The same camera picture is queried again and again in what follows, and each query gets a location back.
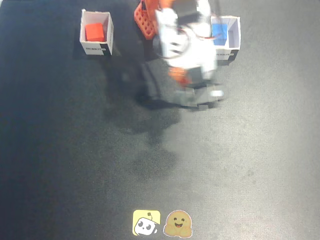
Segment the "cartoon sticker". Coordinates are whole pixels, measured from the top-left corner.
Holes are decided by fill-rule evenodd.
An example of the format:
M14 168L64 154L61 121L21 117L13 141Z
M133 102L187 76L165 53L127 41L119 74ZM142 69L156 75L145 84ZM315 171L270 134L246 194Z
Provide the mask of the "cartoon sticker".
M187 239L192 236L192 221L188 213L182 210L171 212L166 218L163 233L168 237Z
M157 210L135 210L133 212L132 233L135 236L156 234L161 215Z

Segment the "red cube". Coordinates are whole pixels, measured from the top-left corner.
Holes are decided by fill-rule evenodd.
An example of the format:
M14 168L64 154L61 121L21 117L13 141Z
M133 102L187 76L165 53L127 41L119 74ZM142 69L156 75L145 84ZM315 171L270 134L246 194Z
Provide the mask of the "red cube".
M102 23L85 25L86 40L89 42L105 42L104 26Z

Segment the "orange robot part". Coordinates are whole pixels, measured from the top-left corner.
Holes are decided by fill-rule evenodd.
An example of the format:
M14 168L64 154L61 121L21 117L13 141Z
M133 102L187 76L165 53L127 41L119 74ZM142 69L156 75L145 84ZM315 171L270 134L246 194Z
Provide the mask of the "orange robot part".
M188 71L180 67L171 67L169 71L169 76L172 77L182 87L185 87L186 85L191 83L187 74Z
M142 9L142 1L134 11L134 21L140 28L145 39L152 40L154 38L156 35L156 29L148 16L148 12Z
M156 10L171 8L175 0L141 0L134 11L134 21L145 39L151 40L158 33Z

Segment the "white box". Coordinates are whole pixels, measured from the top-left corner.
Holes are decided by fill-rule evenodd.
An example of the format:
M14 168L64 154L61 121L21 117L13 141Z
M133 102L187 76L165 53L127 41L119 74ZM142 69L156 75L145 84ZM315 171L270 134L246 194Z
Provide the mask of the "white box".
M241 45L241 28L239 16L212 17L211 24L227 24L227 38L224 46L216 45L217 60L235 60Z
M86 25L102 24L106 41L87 41ZM86 11L82 9L80 26L80 43L87 55L112 55L114 44L114 24L110 12Z

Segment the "brown hugging face logo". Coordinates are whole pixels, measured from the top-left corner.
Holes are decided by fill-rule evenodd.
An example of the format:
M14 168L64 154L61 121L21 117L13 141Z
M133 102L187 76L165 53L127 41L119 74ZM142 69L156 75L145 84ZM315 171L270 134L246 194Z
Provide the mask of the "brown hugging face logo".
M182 239L192 236L192 222L188 213L176 210L166 218L163 233L169 237L180 237Z

